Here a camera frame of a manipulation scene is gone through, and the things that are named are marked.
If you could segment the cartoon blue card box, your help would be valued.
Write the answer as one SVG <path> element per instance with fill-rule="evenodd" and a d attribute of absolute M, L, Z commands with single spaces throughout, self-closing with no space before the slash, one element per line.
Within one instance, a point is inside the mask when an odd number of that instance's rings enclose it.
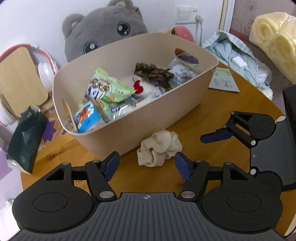
<path fill-rule="evenodd" d="M 106 124 L 92 101 L 78 109 L 74 114 L 74 121 L 79 133 L 89 132 Z"/>

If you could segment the blue white plastic packet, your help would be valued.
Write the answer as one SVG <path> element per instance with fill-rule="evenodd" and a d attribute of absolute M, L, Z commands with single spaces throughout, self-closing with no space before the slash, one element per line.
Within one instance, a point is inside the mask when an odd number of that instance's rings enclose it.
<path fill-rule="evenodd" d="M 112 120 L 127 115 L 146 104 L 147 98 L 133 94 L 123 102 L 118 103 L 116 107 L 110 110 L 112 113 Z"/>

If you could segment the cream cloth scrunchie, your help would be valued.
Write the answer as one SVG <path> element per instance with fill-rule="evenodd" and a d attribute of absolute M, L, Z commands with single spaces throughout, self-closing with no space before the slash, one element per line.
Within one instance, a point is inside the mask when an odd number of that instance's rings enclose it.
<path fill-rule="evenodd" d="M 137 149 L 137 159 L 140 166 L 163 166 L 165 160 L 175 156 L 183 146 L 178 134 L 168 130 L 161 130 L 146 138 Z"/>

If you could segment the white green paper card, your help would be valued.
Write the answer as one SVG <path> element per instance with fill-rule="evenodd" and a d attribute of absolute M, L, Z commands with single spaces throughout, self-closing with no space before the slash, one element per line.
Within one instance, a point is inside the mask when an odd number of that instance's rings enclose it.
<path fill-rule="evenodd" d="M 217 67 L 209 84 L 210 89 L 240 92 L 230 69 Z"/>

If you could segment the white charger adapter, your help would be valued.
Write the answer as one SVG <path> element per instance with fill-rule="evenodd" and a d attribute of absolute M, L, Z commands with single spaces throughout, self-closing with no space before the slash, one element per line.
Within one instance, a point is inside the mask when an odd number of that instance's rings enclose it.
<path fill-rule="evenodd" d="M 247 67 L 247 63 L 239 56 L 232 58 L 231 62 L 240 70 L 243 70 Z"/>

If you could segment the beige plastic storage basket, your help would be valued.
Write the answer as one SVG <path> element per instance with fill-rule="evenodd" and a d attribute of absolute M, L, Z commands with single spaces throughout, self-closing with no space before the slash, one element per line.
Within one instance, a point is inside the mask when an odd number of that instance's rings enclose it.
<path fill-rule="evenodd" d="M 98 158 L 113 151 L 123 155 L 140 145 L 154 132 L 168 128 L 202 100 L 218 65 L 217 58 L 200 46 L 166 33 L 149 33 L 113 42 L 85 54 L 60 68 L 53 80 L 53 103 L 62 126 L 66 112 L 75 113 L 96 68 L 126 85 L 138 62 L 166 68 L 177 49 L 198 60 L 197 77 L 165 93 L 145 106 L 111 121 L 102 128 L 71 135 Z"/>

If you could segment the dark green tissue pack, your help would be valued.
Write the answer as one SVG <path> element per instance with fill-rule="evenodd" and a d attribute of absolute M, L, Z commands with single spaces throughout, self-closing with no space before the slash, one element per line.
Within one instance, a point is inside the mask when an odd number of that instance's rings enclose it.
<path fill-rule="evenodd" d="M 6 151 L 8 166 L 31 174 L 41 138 L 48 119 L 40 108 L 31 105 L 21 113 L 15 132 Z"/>

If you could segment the light blue clothing pile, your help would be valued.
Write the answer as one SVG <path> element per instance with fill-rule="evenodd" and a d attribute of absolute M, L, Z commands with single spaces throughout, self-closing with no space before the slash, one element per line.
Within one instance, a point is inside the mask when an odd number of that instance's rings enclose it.
<path fill-rule="evenodd" d="M 238 37 L 224 31 L 215 32 L 202 45 L 216 58 L 255 86 L 269 100 L 273 99 L 270 87 L 271 70 L 256 58 L 247 45 Z"/>

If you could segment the silver green snack bag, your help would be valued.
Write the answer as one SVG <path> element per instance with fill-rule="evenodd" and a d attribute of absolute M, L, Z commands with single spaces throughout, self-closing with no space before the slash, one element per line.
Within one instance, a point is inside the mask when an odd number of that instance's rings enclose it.
<path fill-rule="evenodd" d="M 194 71 L 197 66 L 198 63 L 187 63 L 178 58 L 173 59 L 168 65 L 168 73 L 173 75 L 169 80 L 171 87 L 176 88 L 197 77 L 198 73 Z"/>

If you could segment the white plush with red heart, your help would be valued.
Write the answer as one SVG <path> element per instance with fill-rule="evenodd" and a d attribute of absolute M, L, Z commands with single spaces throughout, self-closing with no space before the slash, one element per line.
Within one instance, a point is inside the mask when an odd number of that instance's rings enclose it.
<path fill-rule="evenodd" d="M 133 89 L 135 90 L 135 93 L 132 96 L 133 103 L 139 103 L 141 101 L 150 103 L 166 93 L 165 88 L 158 85 L 155 86 L 154 84 L 142 79 L 136 79 L 134 81 Z"/>

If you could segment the red white headphones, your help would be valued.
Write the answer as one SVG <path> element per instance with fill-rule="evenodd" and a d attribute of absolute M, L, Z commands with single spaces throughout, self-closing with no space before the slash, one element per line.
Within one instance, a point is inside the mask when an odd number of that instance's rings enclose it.
<path fill-rule="evenodd" d="M 51 58 L 51 56 L 42 48 L 39 46 L 33 45 L 33 44 L 18 44 L 15 45 L 1 54 L 1 61 L 4 60 L 11 52 L 16 50 L 19 47 L 25 47 L 29 50 L 29 48 L 33 48 L 37 51 L 39 51 L 45 58 L 46 61 L 40 62 L 37 65 L 35 65 L 37 74 L 39 75 L 39 78 L 43 84 L 43 86 L 46 88 L 46 90 L 49 93 L 48 100 L 50 98 L 50 93 L 52 92 L 52 87 L 53 87 L 53 79 L 58 72 L 58 68 L 56 65 L 56 62 Z M 11 126 L 13 125 L 16 121 L 19 120 L 20 117 L 17 117 L 12 109 L 10 108 L 8 102 L 4 98 L 3 94 L 1 93 L 1 125 L 2 126 Z"/>

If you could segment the wooden headphone stand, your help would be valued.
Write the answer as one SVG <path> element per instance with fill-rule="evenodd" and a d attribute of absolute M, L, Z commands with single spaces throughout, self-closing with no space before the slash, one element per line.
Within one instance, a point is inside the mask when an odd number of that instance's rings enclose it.
<path fill-rule="evenodd" d="M 27 48 L 19 47 L 1 61 L 1 93 L 17 117 L 28 106 L 41 106 L 48 100 Z"/>

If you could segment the burger hat plush toy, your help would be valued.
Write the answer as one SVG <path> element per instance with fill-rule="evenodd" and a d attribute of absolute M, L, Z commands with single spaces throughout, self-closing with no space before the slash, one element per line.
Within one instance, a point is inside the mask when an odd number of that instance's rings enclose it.
<path fill-rule="evenodd" d="M 174 28 L 170 29 L 167 33 L 171 34 L 171 35 L 178 36 L 183 39 L 186 39 L 186 40 L 191 41 L 193 43 L 195 42 L 192 33 L 185 26 L 174 27 Z"/>

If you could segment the grey cat plush toy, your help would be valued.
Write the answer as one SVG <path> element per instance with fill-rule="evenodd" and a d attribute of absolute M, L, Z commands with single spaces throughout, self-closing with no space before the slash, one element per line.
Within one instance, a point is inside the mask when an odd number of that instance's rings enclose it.
<path fill-rule="evenodd" d="M 68 62 L 107 44 L 148 32 L 132 1 L 110 1 L 88 15 L 71 14 L 62 23 Z"/>

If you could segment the white wall socket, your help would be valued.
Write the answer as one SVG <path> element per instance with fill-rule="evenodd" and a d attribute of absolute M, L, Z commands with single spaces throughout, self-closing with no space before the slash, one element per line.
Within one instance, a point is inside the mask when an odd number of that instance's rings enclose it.
<path fill-rule="evenodd" d="M 194 24 L 200 8 L 198 6 L 178 5 L 176 6 L 176 24 Z"/>

